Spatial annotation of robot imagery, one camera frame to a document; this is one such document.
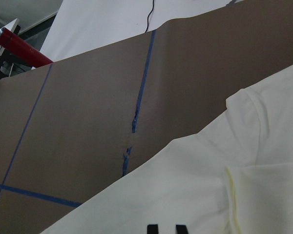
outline blue tape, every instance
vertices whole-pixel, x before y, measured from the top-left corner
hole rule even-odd
[[[123,163],[123,176],[125,176],[127,174],[127,167],[128,167],[128,156],[130,155],[131,152],[131,148],[127,148],[126,150],[126,154],[123,154],[123,158],[124,158],[124,163]]]
[[[148,67],[149,67],[149,64],[150,64],[150,59],[151,59],[151,53],[152,53],[155,33],[156,33],[156,30],[152,31],[151,41],[150,41],[150,45],[148,47],[145,70],[143,72],[142,81],[141,81],[141,85],[140,85],[140,90],[139,90],[139,94],[138,94],[138,100],[137,100],[137,104],[136,104],[136,112],[135,112],[135,116],[133,118],[133,121],[131,123],[131,126],[132,126],[131,127],[131,132],[132,133],[136,132],[136,127],[137,127],[137,122],[138,122],[138,115],[139,115],[139,111],[140,111],[140,105],[141,105],[141,101],[142,101],[143,90],[144,90],[145,84],[146,84],[147,72],[148,72]]]
[[[8,167],[8,169],[7,169],[7,171],[6,171],[5,175],[4,175],[4,178],[3,178],[3,181],[2,181],[2,183],[1,183],[1,185],[4,185],[4,183],[5,183],[5,181],[6,181],[6,178],[7,178],[8,174],[9,174],[9,172],[10,172],[10,169],[11,169],[11,167],[12,167],[12,164],[13,164],[13,161],[14,161],[14,158],[15,158],[15,155],[16,155],[16,153],[17,153],[19,147],[20,147],[21,141],[23,140],[23,137],[24,137],[24,134],[25,134],[26,129],[27,129],[27,127],[28,127],[29,121],[30,121],[30,119],[31,119],[31,117],[32,117],[32,115],[33,115],[33,113],[34,113],[34,110],[35,110],[35,108],[36,108],[36,106],[37,106],[38,100],[39,100],[39,98],[40,98],[40,96],[41,96],[41,93],[42,93],[42,91],[43,91],[44,85],[45,85],[45,83],[46,83],[46,81],[47,81],[47,79],[48,79],[48,77],[49,77],[50,71],[51,71],[51,69],[52,69],[52,65],[53,65],[53,64],[51,64],[51,65],[49,66],[49,70],[48,70],[48,72],[47,72],[47,74],[46,74],[46,76],[45,76],[45,79],[44,79],[44,81],[43,81],[43,83],[42,83],[42,86],[41,86],[41,88],[40,88],[40,91],[39,91],[39,93],[38,93],[38,96],[37,96],[37,98],[36,98],[36,101],[35,101],[35,103],[34,103],[34,106],[33,106],[32,110],[31,110],[31,112],[30,112],[30,114],[29,114],[29,117],[28,117],[28,119],[27,119],[27,122],[26,122],[26,124],[25,124],[25,126],[24,126],[24,129],[23,129],[22,133],[21,133],[21,137],[20,137],[20,139],[19,139],[19,141],[18,141],[18,143],[17,143],[17,145],[16,145],[15,151],[14,151],[14,153],[13,153],[13,156],[12,156],[12,158],[11,158],[11,161],[10,161],[9,167]]]
[[[22,195],[26,195],[26,196],[32,196],[32,197],[35,197],[38,199],[51,201],[51,202],[59,203],[59,204],[70,206],[70,207],[79,207],[81,205],[81,203],[79,203],[79,202],[69,201],[69,200],[65,200],[62,198],[39,194],[39,193],[35,193],[35,192],[23,190],[23,189],[18,189],[18,188],[13,188],[13,187],[1,185],[1,184],[0,184],[0,189],[7,190],[10,192],[14,192],[14,193],[18,193],[18,194],[22,194]]]

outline brown surface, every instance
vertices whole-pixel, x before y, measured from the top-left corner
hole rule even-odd
[[[128,163],[199,132],[225,100],[293,64],[293,1],[248,0],[157,30]]]
[[[0,81],[0,184],[49,66]]]
[[[9,191],[0,195],[0,234],[38,234],[74,208]]]
[[[85,202],[121,178],[149,41],[53,64],[7,185]]]

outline blue tape strip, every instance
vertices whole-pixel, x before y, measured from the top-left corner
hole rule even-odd
[[[133,118],[133,121],[131,123],[131,126],[132,126],[131,127],[131,132],[132,133],[135,133],[136,132],[136,126],[137,126],[137,122],[138,122],[138,115],[139,115],[139,111],[140,111],[140,105],[141,105],[141,101],[142,101],[143,90],[144,90],[145,84],[146,84],[147,72],[148,72],[148,67],[149,67],[149,64],[150,64],[150,59],[151,59],[151,53],[152,53],[152,48],[153,48],[155,33],[156,33],[156,30],[152,31],[151,41],[150,41],[150,45],[148,47],[146,64],[145,64],[145,70],[143,72],[143,77],[142,77],[142,81],[141,81],[141,85],[140,85],[140,90],[139,90],[139,94],[138,94],[138,100],[137,100],[137,105],[136,105],[136,112],[135,112],[135,116]]]
[[[5,173],[5,176],[4,176],[4,178],[3,178],[3,181],[2,181],[2,183],[1,183],[1,185],[4,185],[4,183],[5,183],[5,181],[6,181],[6,178],[7,178],[8,174],[9,174],[9,172],[10,172],[10,169],[11,169],[11,167],[12,167],[12,164],[13,164],[13,161],[14,161],[14,158],[15,158],[15,155],[16,155],[16,153],[17,153],[19,147],[20,147],[21,141],[23,140],[23,137],[24,137],[24,134],[25,134],[26,129],[27,129],[27,127],[28,127],[29,121],[30,121],[30,119],[31,119],[31,117],[32,117],[32,115],[33,115],[33,112],[34,112],[34,110],[35,110],[35,108],[36,108],[36,106],[37,106],[37,103],[38,103],[38,100],[39,100],[39,98],[40,98],[40,96],[41,96],[41,93],[42,93],[42,91],[43,91],[44,85],[45,85],[45,83],[46,83],[46,81],[47,81],[47,79],[48,79],[48,77],[49,77],[50,71],[51,71],[51,69],[52,69],[52,65],[53,65],[53,64],[51,64],[51,65],[49,66],[49,70],[48,70],[48,72],[47,72],[47,74],[46,74],[46,76],[45,76],[45,79],[44,79],[44,81],[43,81],[43,83],[42,83],[42,86],[41,86],[41,88],[40,88],[40,91],[39,91],[39,93],[38,93],[38,96],[37,96],[37,98],[36,98],[36,101],[35,101],[35,103],[34,103],[34,106],[33,106],[32,110],[31,110],[31,112],[30,112],[30,114],[29,114],[29,117],[28,117],[28,119],[27,119],[27,122],[26,122],[26,124],[25,124],[25,126],[24,126],[24,129],[23,129],[22,133],[21,133],[21,137],[20,137],[20,139],[19,139],[19,141],[18,141],[18,143],[17,143],[17,145],[16,145],[15,151],[14,151],[14,153],[13,153],[13,156],[12,156],[12,158],[11,158],[11,161],[10,161],[9,167],[8,167],[6,173]]]
[[[127,148],[126,154],[123,154],[124,163],[123,163],[123,176],[127,174],[127,166],[128,166],[128,156],[130,155],[131,148]]]
[[[59,204],[71,206],[71,207],[79,207],[81,205],[81,203],[79,203],[79,202],[69,201],[69,200],[65,200],[62,198],[39,194],[39,193],[35,193],[35,192],[23,190],[23,189],[18,189],[18,188],[13,188],[13,187],[1,185],[1,184],[0,184],[0,189],[7,190],[10,192],[14,192],[14,193],[18,193],[18,194],[22,194],[22,195],[26,195],[26,196],[32,196],[32,197],[39,198],[42,200],[47,200],[47,201],[51,201],[51,202],[55,202],[55,203],[59,203]]]

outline red tube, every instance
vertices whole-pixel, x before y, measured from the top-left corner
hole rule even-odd
[[[53,63],[50,59],[6,28],[0,29],[0,45],[33,67]]]

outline red cylinder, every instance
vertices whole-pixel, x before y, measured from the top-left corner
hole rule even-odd
[[[0,29],[0,45],[33,67],[53,63],[52,60],[6,28]]]

